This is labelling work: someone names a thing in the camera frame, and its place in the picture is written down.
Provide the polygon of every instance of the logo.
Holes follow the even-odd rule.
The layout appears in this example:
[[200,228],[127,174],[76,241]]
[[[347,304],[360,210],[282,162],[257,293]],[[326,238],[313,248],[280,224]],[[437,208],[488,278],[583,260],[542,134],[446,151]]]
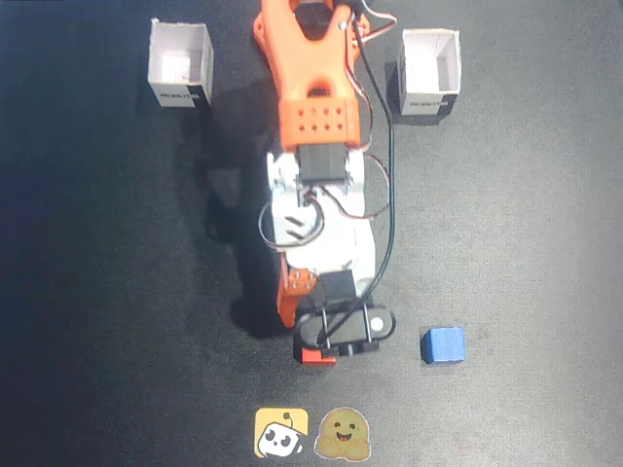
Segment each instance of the logo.
[[443,107],[444,105],[448,105],[448,102],[445,101],[441,101],[441,102],[412,102],[411,106],[412,107],[420,107],[423,105],[428,105],[428,106],[440,106]]
[[362,413],[342,407],[328,413],[320,423],[314,450],[325,459],[360,462],[370,458],[370,425]]
[[264,408],[255,414],[255,455],[260,458],[300,454],[310,417],[303,409]]
[[190,97],[191,99],[199,99],[198,94],[169,94],[166,92],[162,92],[160,94],[160,97],[175,97],[175,98]]

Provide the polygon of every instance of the orange bracket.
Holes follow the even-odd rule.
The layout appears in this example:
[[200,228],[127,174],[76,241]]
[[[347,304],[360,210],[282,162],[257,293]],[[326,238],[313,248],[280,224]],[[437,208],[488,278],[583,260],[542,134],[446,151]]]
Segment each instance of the orange bracket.
[[307,269],[289,270],[285,253],[281,253],[281,274],[277,293],[277,310],[286,328],[296,324],[296,308],[303,297],[310,294],[318,277]]
[[[305,37],[294,12],[301,0],[262,0],[255,19],[255,40],[266,55],[279,95],[281,146],[295,152],[301,144],[344,142],[361,144],[359,103],[346,75],[359,57],[352,26],[346,30],[351,9],[333,8],[324,3],[333,17],[324,37]],[[369,21],[358,21],[362,34],[370,31]]]
[[322,351],[315,348],[303,348],[301,363],[306,366],[331,366],[338,362],[336,357],[323,357]]

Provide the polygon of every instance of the white box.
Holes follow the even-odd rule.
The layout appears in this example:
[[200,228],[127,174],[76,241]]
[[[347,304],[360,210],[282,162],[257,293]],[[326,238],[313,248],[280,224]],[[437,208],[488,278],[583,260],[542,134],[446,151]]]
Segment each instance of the white box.
[[402,31],[398,92],[402,115],[450,114],[460,92],[458,31]]
[[147,81],[161,106],[208,106],[213,76],[214,50],[205,24],[152,18]]

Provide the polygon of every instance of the white cable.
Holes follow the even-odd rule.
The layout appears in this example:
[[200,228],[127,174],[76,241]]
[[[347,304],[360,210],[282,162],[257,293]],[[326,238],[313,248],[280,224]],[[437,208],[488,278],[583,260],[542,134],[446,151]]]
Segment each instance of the white cable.
[[366,10],[366,12],[368,12],[369,15],[375,18],[378,18],[378,19],[385,19],[389,21],[389,23],[386,24],[385,26],[381,26],[380,28],[375,29],[374,31],[370,32],[370,34],[366,34],[365,36],[363,36],[362,42],[364,44],[370,42],[373,39],[383,36],[386,32],[388,32],[393,26],[395,26],[398,23],[397,17],[389,13],[380,13],[380,12],[373,10],[366,3],[366,0],[361,0],[361,4],[363,5],[363,8]]
[[[350,21],[348,22],[348,24],[351,24],[354,21],[354,14],[352,14],[350,16]],[[354,88],[354,90],[357,92],[357,94],[359,94],[359,96],[361,96],[361,98],[365,101],[366,105],[368,106],[368,111],[370,114],[370,127],[368,130],[368,141],[363,144],[362,146],[358,147],[358,148],[354,148],[354,149],[359,149],[361,150],[361,152],[365,153],[366,151],[368,151],[370,149],[370,146],[372,146],[372,127],[374,124],[374,111],[372,109],[372,102],[370,101],[370,97],[368,96],[368,94],[366,93],[365,89],[363,88],[363,86],[361,86],[361,84],[357,81],[357,78],[354,76],[354,73],[352,72],[352,70],[350,69],[350,65],[348,64],[348,30],[345,30],[345,39],[347,41],[347,53],[345,56],[345,62],[344,62],[344,66],[345,66],[345,71],[347,73],[347,77],[348,80],[350,81],[350,84],[352,85],[352,87]]]

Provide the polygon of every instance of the cable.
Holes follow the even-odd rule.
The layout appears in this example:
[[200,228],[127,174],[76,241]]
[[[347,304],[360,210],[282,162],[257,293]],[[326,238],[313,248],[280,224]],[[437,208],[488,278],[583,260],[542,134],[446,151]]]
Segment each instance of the cable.
[[[350,20],[348,24],[352,24],[353,21],[354,21],[354,16],[350,16]],[[370,101],[370,97],[368,96],[368,93],[365,91],[363,86],[361,86],[361,84],[357,81],[357,78],[354,76],[354,73],[352,72],[352,70],[350,69],[350,65],[348,64],[348,54],[350,53],[350,47],[348,46],[348,25],[347,24],[344,24],[344,37],[345,37],[346,45],[347,45],[346,54],[344,57],[344,66],[345,66],[345,71],[347,73],[347,78],[350,81],[350,84],[352,85],[354,90],[365,101],[366,105],[368,106],[368,115],[370,116],[370,125],[368,127],[368,141],[365,144],[362,144],[361,146],[355,147],[352,149],[358,149],[365,153],[366,151],[370,149],[370,146],[372,146],[372,128],[374,126],[374,111],[372,109],[372,102]]]
[[322,234],[322,231],[324,231],[324,212],[322,211],[322,206],[318,202],[318,199],[312,193],[312,188],[309,188],[306,191],[306,193],[304,194],[304,198],[307,199],[313,205],[313,208],[315,209],[315,212],[316,212],[315,226],[314,226],[314,229],[307,236],[305,236],[304,238],[301,238],[299,241],[292,242],[292,243],[275,243],[266,237],[266,235],[264,234],[264,228],[262,227],[262,225],[264,224],[263,221],[264,221],[264,216],[266,215],[266,211],[273,202],[269,201],[266,204],[264,204],[264,207],[260,211],[260,215],[258,217],[257,227],[258,227],[258,230],[260,231],[260,236],[264,240],[264,243],[266,243],[270,248],[273,248],[274,250],[298,248],[300,246],[309,245],[314,240],[316,240],[320,236],[320,234]]
[[366,71],[370,76],[370,81],[372,82],[372,86],[374,87],[374,91],[376,92],[379,100],[381,101],[381,105],[383,106],[383,111],[385,113],[385,118],[387,119],[387,158],[388,158],[388,171],[389,171],[389,233],[387,236],[387,248],[385,250],[385,256],[383,257],[383,261],[379,266],[379,270],[375,274],[374,278],[366,287],[366,290],[361,294],[357,300],[351,305],[350,309],[346,313],[346,315],[340,319],[335,326],[332,327],[331,331],[326,333],[323,337],[326,341],[329,339],[347,320],[352,316],[352,314],[358,309],[361,308],[363,304],[368,302],[368,299],[372,296],[372,293],[381,282],[385,271],[387,270],[387,265],[389,264],[389,260],[391,258],[391,252],[393,250],[393,243],[396,235],[396,196],[394,190],[394,134],[393,134],[393,119],[391,117],[391,110],[389,109],[389,105],[387,105],[387,100],[385,99],[385,95],[379,86],[379,82],[372,70],[372,66],[370,65],[370,61],[368,60],[368,56],[364,50],[363,39],[361,37],[361,31],[359,31],[359,27],[355,25],[353,27],[354,35],[357,40],[357,46],[359,47],[359,51],[361,52],[361,58],[363,59],[363,63],[366,67]]
[[365,9],[366,12],[368,12],[369,15],[375,18],[378,18],[378,19],[386,19],[389,21],[388,24],[381,26],[378,29],[375,29],[369,34],[366,34],[365,36],[363,36],[361,38],[361,42],[363,44],[367,44],[371,40],[383,36],[386,32],[388,32],[393,26],[395,26],[398,23],[398,18],[395,17],[394,15],[390,15],[389,13],[379,13],[373,10],[372,8],[370,8],[368,4],[366,3],[366,0],[359,0],[359,1],[361,2],[361,5],[363,5],[363,8]]
[[[383,173],[383,176],[385,178],[385,182],[387,183],[387,190],[389,191],[389,174],[387,173],[387,169],[385,168],[381,160],[375,156],[372,156],[371,154],[364,154],[363,156],[373,161],[381,169],[381,172]],[[329,190],[325,186],[320,186],[320,190],[322,190],[322,192],[325,195],[327,195],[333,202],[335,202],[335,204],[338,206],[338,210],[340,211],[340,214],[354,221],[372,221],[376,219],[378,216],[380,216],[381,214],[383,214],[385,211],[387,211],[387,209],[389,208],[389,200],[388,200],[385,206],[383,206],[381,209],[379,209],[378,211],[372,214],[368,214],[367,216],[366,215],[354,216],[346,211],[346,209],[342,206],[340,201],[331,192],[329,192]]]

